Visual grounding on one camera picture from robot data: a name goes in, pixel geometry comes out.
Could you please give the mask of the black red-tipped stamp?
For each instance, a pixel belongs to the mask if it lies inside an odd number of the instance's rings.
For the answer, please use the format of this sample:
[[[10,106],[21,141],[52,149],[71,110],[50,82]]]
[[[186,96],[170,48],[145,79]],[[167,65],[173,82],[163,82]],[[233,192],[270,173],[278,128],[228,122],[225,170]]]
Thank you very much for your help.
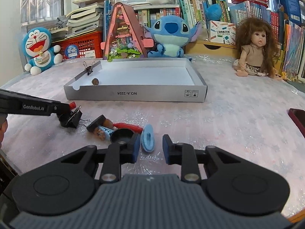
[[[112,121],[110,121],[109,119],[107,119],[104,115],[100,115],[99,117],[97,117],[95,120],[93,120],[87,127],[86,129],[89,132],[93,132],[96,128],[98,128],[99,126],[103,126],[106,127],[107,129],[130,129],[133,132],[136,133],[142,133],[143,128],[140,126],[136,126],[136,125],[132,125],[132,124],[128,124],[128,123],[113,123]]]

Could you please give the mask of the blue Stitch plush toy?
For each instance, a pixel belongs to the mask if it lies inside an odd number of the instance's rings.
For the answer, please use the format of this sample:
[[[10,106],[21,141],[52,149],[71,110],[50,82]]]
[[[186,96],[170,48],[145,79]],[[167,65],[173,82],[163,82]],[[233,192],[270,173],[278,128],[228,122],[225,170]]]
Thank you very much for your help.
[[[199,21],[191,28],[181,17],[166,15],[158,19],[153,26],[145,25],[144,28],[157,44],[156,51],[149,51],[148,57],[182,58],[183,47],[197,40],[203,30],[203,24]]]

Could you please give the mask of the row of upright books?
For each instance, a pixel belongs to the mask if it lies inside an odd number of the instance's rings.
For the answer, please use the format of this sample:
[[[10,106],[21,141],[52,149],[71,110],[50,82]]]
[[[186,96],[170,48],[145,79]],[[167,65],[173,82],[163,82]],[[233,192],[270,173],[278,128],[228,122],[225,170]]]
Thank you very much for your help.
[[[219,21],[234,23],[236,29],[238,25],[247,18],[259,18],[266,21],[271,27],[272,32],[275,37],[275,42],[279,42],[279,34],[283,31],[288,35],[287,43],[288,48],[286,50],[286,55],[289,60],[297,60],[301,56],[303,51],[303,33],[304,29],[300,24],[297,23],[295,16],[290,15],[285,16],[288,11],[287,8],[280,10],[278,12],[271,12],[266,9],[265,6],[252,3],[250,1],[244,1],[234,6],[228,7],[226,1],[216,0],[216,3],[221,6],[222,15]],[[209,30],[209,21],[207,20],[207,8],[212,5],[208,0],[176,0],[175,5],[178,5],[179,11],[177,14],[166,14],[164,12],[157,14],[156,19],[152,20],[147,12],[136,13],[136,18],[139,21],[141,28],[144,31],[144,36],[150,38],[150,35],[144,28],[153,26],[153,24],[163,16],[166,15],[176,15],[184,19],[188,25],[192,28],[199,21],[203,24],[203,29]],[[163,8],[165,5],[157,5],[159,8]],[[149,51],[156,51],[157,44],[154,42],[154,46],[147,49]],[[277,62],[278,56],[281,51],[278,49],[275,63]]]

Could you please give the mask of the brown-haired baby doll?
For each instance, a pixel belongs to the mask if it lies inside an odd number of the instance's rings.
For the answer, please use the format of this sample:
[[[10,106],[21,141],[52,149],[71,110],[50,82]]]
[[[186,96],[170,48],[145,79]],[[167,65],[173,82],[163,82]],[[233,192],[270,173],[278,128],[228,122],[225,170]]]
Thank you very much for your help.
[[[243,20],[236,30],[237,59],[233,69],[239,77],[281,79],[275,69],[278,53],[272,27],[259,18]]]

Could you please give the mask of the small black binder clip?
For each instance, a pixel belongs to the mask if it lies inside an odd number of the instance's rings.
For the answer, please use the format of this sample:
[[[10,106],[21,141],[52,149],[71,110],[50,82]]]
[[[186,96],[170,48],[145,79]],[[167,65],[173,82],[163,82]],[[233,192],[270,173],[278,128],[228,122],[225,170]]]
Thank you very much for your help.
[[[87,73],[87,75],[90,75],[93,72],[94,64],[94,61],[90,65],[87,64],[86,61],[83,61],[84,71]]]

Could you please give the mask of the Doraemon plush toy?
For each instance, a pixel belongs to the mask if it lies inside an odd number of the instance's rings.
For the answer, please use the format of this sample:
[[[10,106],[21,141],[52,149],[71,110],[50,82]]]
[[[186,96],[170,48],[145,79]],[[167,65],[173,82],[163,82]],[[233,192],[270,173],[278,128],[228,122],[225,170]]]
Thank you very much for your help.
[[[22,50],[30,60],[24,66],[25,71],[37,76],[63,61],[61,47],[52,47],[51,43],[51,32],[44,27],[36,27],[26,34],[22,41]]]

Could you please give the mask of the blue plastic clip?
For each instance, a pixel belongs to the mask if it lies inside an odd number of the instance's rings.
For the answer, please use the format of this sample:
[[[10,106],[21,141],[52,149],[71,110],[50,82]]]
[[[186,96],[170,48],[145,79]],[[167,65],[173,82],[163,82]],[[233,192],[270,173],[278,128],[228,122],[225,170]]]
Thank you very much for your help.
[[[141,133],[141,145],[145,152],[153,152],[155,148],[155,137],[153,127],[147,124]]]

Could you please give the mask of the wooden drawer box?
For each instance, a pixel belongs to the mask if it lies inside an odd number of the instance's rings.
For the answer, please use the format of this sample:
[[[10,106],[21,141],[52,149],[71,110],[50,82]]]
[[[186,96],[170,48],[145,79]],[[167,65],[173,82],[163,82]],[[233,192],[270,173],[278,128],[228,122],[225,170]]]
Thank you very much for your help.
[[[210,41],[197,40],[190,42],[185,46],[186,54],[208,54],[225,57],[236,57],[237,49],[236,46],[231,44],[220,44]]]

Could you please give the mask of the blue toothed toy piece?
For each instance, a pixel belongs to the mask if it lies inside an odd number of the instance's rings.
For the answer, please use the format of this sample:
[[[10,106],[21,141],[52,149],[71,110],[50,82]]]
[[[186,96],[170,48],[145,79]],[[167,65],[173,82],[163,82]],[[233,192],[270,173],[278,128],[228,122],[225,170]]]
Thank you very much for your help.
[[[98,126],[94,129],[94,135],[96,135],[102,141],[110,141],[113,132],[114,130],[103,126]]]

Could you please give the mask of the large black binder clip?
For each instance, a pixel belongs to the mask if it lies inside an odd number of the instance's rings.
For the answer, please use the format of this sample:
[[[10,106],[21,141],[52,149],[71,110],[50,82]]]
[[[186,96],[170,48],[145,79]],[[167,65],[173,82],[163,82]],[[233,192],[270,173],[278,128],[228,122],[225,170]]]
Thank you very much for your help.
[[[61,115],[58,119],[62,127],[76,129],[79,125],[86,127],[92,122],[90,119],[83,119],[82,115],[81,106],[78,106],[69,115]]]

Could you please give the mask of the pink triangular miniature house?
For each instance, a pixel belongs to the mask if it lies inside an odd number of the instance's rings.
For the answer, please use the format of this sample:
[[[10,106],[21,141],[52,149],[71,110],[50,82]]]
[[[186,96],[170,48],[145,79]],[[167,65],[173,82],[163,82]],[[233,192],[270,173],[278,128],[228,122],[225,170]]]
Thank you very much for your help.
[[[153,46],[153,39],[144,36],[133,7],[122,2],[115,3],[106,40],[101,43],[103,59],[145,58],[147,49]]]

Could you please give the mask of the red plastic crate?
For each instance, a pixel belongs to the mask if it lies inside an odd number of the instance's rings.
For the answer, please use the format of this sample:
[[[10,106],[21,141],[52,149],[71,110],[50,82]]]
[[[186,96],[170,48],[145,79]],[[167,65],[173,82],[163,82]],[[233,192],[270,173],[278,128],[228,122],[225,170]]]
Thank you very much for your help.
[[[64,60],[72,58],[103,58],[102,31],[91,31],[75,37],[52,42],[51,46],[59,45]]]

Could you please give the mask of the brown walnut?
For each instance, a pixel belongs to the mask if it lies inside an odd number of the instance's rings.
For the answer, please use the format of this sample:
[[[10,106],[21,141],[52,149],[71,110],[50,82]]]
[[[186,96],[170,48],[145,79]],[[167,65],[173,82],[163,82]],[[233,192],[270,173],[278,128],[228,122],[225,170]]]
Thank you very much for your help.
[[[97,78],[92,79],[92,84],[93,85],[99,85],[99,80]]]

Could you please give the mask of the white label printer box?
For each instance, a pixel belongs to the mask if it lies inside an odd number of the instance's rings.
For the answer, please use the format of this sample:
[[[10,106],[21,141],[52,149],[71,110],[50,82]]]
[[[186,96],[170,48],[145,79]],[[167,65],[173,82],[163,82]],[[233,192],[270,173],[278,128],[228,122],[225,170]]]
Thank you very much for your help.
[[[208,38],[218,44],[236,44],[236,25],[221,21],[209,21]]]

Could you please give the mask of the stack of books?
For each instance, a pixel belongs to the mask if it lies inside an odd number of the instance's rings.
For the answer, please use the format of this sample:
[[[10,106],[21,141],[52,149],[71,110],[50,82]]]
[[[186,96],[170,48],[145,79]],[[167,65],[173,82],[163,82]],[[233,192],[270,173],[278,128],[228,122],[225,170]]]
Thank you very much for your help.
[[[77,9],[57,18],[55,26],[49,29],[52,41],[72,38],[103,28],[106,5],[115,0],[74,0]]]

